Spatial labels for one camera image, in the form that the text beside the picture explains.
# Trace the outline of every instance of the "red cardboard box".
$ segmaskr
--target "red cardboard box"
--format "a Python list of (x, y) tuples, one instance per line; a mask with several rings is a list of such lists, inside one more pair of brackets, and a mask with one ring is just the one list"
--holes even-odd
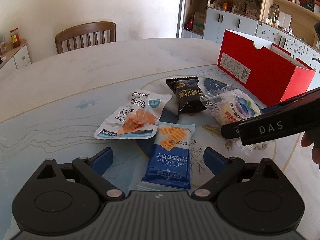
[(315, 70), (271, 41), (225, 30), (218, 67), (266, 106), (307, 91)]

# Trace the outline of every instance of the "cabinet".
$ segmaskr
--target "cabinet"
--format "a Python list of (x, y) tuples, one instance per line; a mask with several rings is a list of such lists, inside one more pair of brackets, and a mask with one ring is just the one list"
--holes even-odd
[(5, 60), (0, 64), (0, 77), (9, 75), (15, 70), (24, 68), (30, 64), (30, 58), (25, 39), (21, 39), (21, 45), (17, 48), (12, 47), (12, 43), (6, 44), (8, 51), (1, 55)]
[(13, 57), (10, 58), (3, 66), (0, 68), (0, 77), (9, 75), (17, 70), (16, 64)]
[(255, 36), (257, 32), (257, 27), (258, 27), (258, 21), (249, 19), (247, 17), (239, 16), (239, 21), (238, 21), (236, 31)]
[(227, 11), (208, 8), (204, 26), (205, 40), (222, 43), (224, 31), (232, 30), (255, 35), (258, 21)]
[(222, 44), (225, 30), (235, 31), (239, 21), (239, 15), (237, 14), (223, 12), (221, 15), (220, 29), (217, 40), (218, 44)]
[(292, 58), (299, 58), (306, 63), (312, 50), (309, 46), (289, 34), (284, 35), (284, 45), (282, 47), (291, 53)]
[(191, 31), (182, 30), (182, 38), (194, 38), (194, 39), (202, 39), (202, 36), (197, 33), (193, 33)]
[(306, 63), (314, 70), (316, 70), (316, 74), (308, 88), (308, 91), (310, 91), (320, 87), (320, 54), (312, 49), (310, 57)]
[(261, 25), (258, 25), (256, 36), (281, 46), (284, 40), (285, 33), (277, 28), (270, 26), (269, 24), (262, 23)]
[(221, 10), (208, 8), (203, 35), (205, 40), (217, 42), (220, 29), (221, 13)]

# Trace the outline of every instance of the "human hand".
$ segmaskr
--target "human hand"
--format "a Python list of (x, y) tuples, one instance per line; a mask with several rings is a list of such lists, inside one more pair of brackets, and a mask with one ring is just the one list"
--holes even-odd
[[(300, 144), (302, 147), (308, 147), (311, 144), (313, 144), (313, 141), (311, 141), (305, 133), (302, 137)], [(320, 165), (320, 149), (316, 148), (315, 146), (312, 149), (312, 160), (314, 161), (314, 163)]]

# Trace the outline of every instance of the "marble table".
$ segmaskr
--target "marble table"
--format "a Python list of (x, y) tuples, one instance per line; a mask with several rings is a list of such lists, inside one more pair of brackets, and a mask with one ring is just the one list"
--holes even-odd
[[(126, 194), (137, 188), (148, 158), (136, 142), (93, 137), (133, 90), (172, 93), (165, 85), (168, 77), (196, 75), (234, 84), (263, 108), (255, 96), (217, 67), (218, 54), (217, 44), (198, 39), (124, 41), (60, 54), (0, 79), (0, 89), (6, 91), (0, 95), (0, 239), (19, 231), (11, 213), (12, 200), (47, 157), (67, 163), (112, 147), (114, 161), (103, 177)], [(177, 112), (175, 98), (166, 108)], [(207, 111), (181, 115), (179, 123), (196, 124), (191, 147), (193, 189), (214, 176), (203, 163), (206, 147), (247, 162), (271, 158), (305, 202), (298, 232), (319, 240), (319, 168), (312, 162), (311, 147), (300, 146), (301, 134), (261, 143), (246, 155), (221, 137), (218, 123)]]

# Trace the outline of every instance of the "wooden chair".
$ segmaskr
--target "wooden chair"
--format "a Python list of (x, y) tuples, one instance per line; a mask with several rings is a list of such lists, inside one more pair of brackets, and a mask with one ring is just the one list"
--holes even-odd
[(76, 37), (80, 36), (81, 48), (84, 48), (83, 35), (87, 37), (88, 46), (91, 46), (90, 33), (93, 33), (94, 45), (98, 45), (97, 32), (101, 32), (102, 43), (106, 43), (104, 31), (110, 31), (110, 42), (116, 41), (116, 24), (113, 22), (93, 22), (85, 23), (68, 28), (60, 32), (56, 38), (58, 54), (63, 53), (62, 42), (67, 41), (68, 51), (71, 51), (69, 39), (73, 39), (74, 48), (78, 49)]

